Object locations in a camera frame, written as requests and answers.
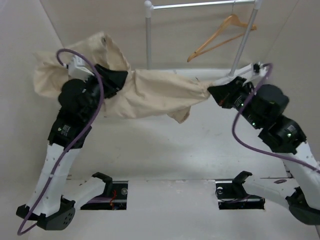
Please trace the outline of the beige trousers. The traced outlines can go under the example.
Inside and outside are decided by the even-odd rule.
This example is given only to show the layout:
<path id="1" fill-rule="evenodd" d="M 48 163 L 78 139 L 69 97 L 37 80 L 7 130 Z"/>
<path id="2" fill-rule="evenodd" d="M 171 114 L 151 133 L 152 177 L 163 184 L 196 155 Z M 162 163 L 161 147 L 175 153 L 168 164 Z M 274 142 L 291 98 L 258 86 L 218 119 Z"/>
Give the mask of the beige trousers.
<path id="1" fill-rule="evenodd" d="M 179 124 L 190 115 L 191 107 L 210 97 L 214 80 L 202 80 L 160 70 L 132 69 L 116 42 L 100 31 L 68 49 L 84 55 L 91 63 L 128 73 L 123 88 L 104 101 L 102 112 L 109 118 L 141 119 L 168 115 Z"/>

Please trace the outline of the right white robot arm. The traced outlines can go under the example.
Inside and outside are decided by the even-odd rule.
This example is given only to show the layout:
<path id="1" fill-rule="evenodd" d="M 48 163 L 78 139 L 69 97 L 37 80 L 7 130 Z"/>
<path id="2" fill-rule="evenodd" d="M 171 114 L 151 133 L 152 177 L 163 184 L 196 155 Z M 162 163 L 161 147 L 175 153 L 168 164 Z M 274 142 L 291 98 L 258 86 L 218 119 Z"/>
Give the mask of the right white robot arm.
<path id="1" fill-rule="evenodd" d="M 269 152 L 242 142 L 255 152 L 279 158 L 286 166 L 289 177 L 268 180 L 242 171 L 232 179 L 232 192 L 237 201 L 248 195 L 268 199 L 288 211 L 301 223 L 320 224 L 320 168 L 311 152 L 307 136 L 297 122 L 283 112 L 289 98 L 272 84 L 254 86 L 245 78 L 236 77 L 226 85 L 208 89 L 223 109 L 236 109 L 238 116 L 256 130 L 258 138 L 268 146 Z"/>

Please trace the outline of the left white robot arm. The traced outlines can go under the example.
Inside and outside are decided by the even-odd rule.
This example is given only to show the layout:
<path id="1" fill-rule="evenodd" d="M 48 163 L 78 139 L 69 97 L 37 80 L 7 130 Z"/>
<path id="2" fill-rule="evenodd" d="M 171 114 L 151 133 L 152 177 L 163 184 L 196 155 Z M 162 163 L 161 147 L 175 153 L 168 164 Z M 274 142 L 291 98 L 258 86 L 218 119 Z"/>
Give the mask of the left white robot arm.
<path id="1" fill-rule="evenodd" d="M 75 78 L 62 85 L 58 96 L 61 108 L 48 136 L 46 158 L 33 196 L 16 210 L 16 215 L 46 231 L 62 231 L 74 218 L 76 201 L 62 192 L 73 161 L 92 129 L 104 99 L 124 87 L 128 72 L 95 65 L 95 75 Z"/>

